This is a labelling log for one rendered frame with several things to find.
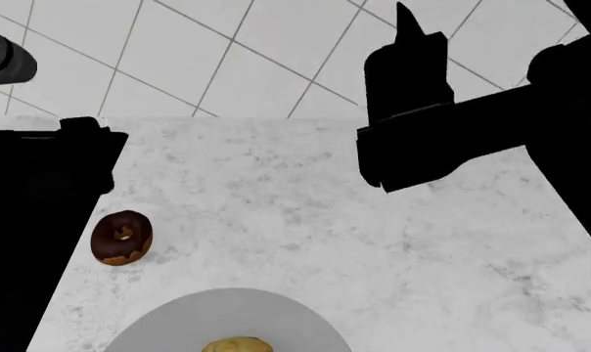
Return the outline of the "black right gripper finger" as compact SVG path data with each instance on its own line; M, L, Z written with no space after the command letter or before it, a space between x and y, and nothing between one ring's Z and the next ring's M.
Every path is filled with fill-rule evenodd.
M409 8L402 2L396 2L396 38L425 37L421 26Z

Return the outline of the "round grey plate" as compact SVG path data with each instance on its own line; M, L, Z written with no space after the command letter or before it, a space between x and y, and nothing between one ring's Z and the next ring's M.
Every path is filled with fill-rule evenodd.
M105 352L201 352L211 342L256 337L274 352L352 352L329 322L284 295L252 288L208 289L138 319Z

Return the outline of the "yellow muffin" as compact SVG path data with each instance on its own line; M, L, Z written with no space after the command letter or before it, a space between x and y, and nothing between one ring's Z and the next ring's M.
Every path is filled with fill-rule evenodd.
M271 345L252 336L233 336L210 342L202 352L274 352Z

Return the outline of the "chocolate glazed donut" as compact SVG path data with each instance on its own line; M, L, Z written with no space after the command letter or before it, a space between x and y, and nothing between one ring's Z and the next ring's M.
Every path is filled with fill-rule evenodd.
M92 231L91 252L100 263L124 266L144 257L153 237L153 227L146 216L123 210L99 220Z

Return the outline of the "grey rounded appliance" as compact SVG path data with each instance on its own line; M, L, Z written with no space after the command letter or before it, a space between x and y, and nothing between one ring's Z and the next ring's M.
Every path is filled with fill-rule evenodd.
M0 85L30 81L37 72L37 61L29 52L0 35Z

